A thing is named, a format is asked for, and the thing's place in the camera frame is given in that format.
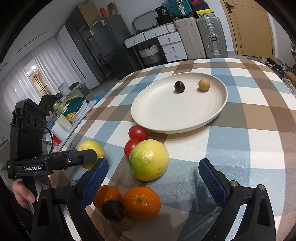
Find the door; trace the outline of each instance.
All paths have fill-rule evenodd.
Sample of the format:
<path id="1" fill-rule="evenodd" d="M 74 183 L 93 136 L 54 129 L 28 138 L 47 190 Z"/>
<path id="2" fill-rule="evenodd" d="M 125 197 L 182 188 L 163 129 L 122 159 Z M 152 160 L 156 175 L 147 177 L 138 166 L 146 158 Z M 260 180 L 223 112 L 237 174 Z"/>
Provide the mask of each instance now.
<path id="1" fill-rule="evenodd" d="M 133 69 L 131 68 L 125 54 L 122 49 L 118 49 L 112 52 L 106 57 L 108 63 L 110 64 L 115 76 L 121 80 L 125 76 L 131 74 Z"/>
<path id="2" fill-rule="evenodd" d="M 238 55 L 273 58 L 273 35 L 267 12 L 254 0 L 221 0 Z"/>
<path id="3" fill-rule="evenodd" d="M 102 18 L 91 28 L 91 34 L 104 57 L 120 48 L 120 45 L 117 42 L 114 33 L 106 23 L 105 18 Z"/>

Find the wooden door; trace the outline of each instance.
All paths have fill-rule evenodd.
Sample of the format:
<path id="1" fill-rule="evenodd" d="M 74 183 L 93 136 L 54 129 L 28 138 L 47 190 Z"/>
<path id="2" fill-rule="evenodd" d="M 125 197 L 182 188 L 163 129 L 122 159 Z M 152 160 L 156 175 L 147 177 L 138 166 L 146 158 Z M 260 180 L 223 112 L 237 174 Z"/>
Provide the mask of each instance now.
<path id="1" fill-rule="evenodd" d="M 221 1 L 237 54 L 273 58 L 272 29 L 264 8 L 254 0 Z"/>

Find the suitcase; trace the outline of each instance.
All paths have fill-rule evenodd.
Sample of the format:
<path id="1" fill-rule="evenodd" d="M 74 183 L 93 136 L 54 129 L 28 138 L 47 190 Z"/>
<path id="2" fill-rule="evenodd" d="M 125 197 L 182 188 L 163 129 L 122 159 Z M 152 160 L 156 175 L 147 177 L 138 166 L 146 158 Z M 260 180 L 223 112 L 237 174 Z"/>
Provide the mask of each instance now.
<path id="1" fill-rule="evenodd" d="M 183 18 L 175 22 L 189 60 L 206 58 L 195 18 Z"/>
<path id="2" fill-rule="evenodd" d="M 207 58 L 228 58 L 226 40 L 220 19 L 214 16 L 197 20 Z"/>
<path id="3" fill-rule="evenodd" d="M 186 16 L 193 12 L 188 0 L 168 0 L 168 2 L 176 15 Z"/>

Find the human hand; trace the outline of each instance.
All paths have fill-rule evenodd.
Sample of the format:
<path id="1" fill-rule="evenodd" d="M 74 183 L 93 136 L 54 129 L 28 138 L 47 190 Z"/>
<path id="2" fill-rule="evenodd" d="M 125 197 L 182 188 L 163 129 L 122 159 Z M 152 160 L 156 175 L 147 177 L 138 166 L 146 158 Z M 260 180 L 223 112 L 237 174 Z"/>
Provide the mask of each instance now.
<path id="1" fill-rule="evenodd" d="M 31 191 L 22 183 L 21 180 L 16 180 L 13 182 L 12 190 L 17 202 L 23 208 L 30 210 L 27 201 L 31 203 L 35 202 L 35 196 L 31 193 Z"/>

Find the wall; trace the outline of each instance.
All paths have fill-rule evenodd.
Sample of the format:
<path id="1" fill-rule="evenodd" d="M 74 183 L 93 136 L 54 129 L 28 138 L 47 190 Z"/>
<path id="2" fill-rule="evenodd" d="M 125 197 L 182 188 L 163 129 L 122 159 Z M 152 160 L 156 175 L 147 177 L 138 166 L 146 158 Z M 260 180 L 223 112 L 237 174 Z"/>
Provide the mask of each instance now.
<path id="1" fill-rule="evenodd" d="M 110 3 L 110 0 L 88 0 L 87 3 L 93 3 L 98 10 L 101 7 L 104 7 L 105 10 L 108 12 L 107 5 Z M 131 34 L 135 33 L 135 30 L 132 27 L 132 22 L 135 17 L 149 11 L 155 9 L 156 7 L 161 6 L 165 0 L 114 0 L 116 3 L 117 9 L 119 14 L 122 16 L 124 22 L 126 23 L 129 31 Z M 220 18 L 222 27 L 224 30 L 225 38 L 226 38 L 226 45 L 228 51 L 233 51 L 233 44 L 230 34 L 230 29 L 228 26 L 228 22 L 226 19 L 225 12 L 219 0 L 206 0 L 209 7 L 212 8 L 217 17 Z"/>
<path id="2" fill-rule="evenodd" d="M 2 141 L 9 140 L 10 139 L 10 125 L 2 118 L 0 115 L 0 133 L 4 135 Z"/>
<path id="3" fill-rule="evenodd" d="M 269 19 L 274 34 L 275 57 L 292 67 L 296 63 L 290 51 L 292 42 L 286 31 L 271 15 Z"/>
<path id="4" fill-rule="evenodd" d="M 53 0 L 24 27 L 0 63 L 0 81 L 9 70 L 45 40 L 61 30 L 74 8 L 85 0 Z"/>
<path id="5" fill-rule="evenodd" d="M 110 0 L 86 1 L 86 3 L 93 3 L 99 11 L 101 7 L 104 7 L 107 12 L 107 5 L 110 2 Z M 135 17 L 161 6 L 161 4 L 165 2 L 165 0 L 113 0 L 113 2 L 115 2 L 118 13 L 122 16 L 129 31 L 131 32 L 131 34 L 134 34 L 135 30 L 133 29 L 132 23 Z"/>
<path id="6" fill-rule="evenodd" d="M 211 9 L 214 10 L 215 16 L 217 16 L 221 21 L 226 39 L 227 50 L 234 51 L 230 28 L 220 0 L 206 0 L 205 2 L 209 5 Z"/>
<path id="7" fill-rule="evenodd" d="M 10 160 L 10 143 L 6 141 L 0 146 L 0 163 L 6 166 L 8 160 Z"/>

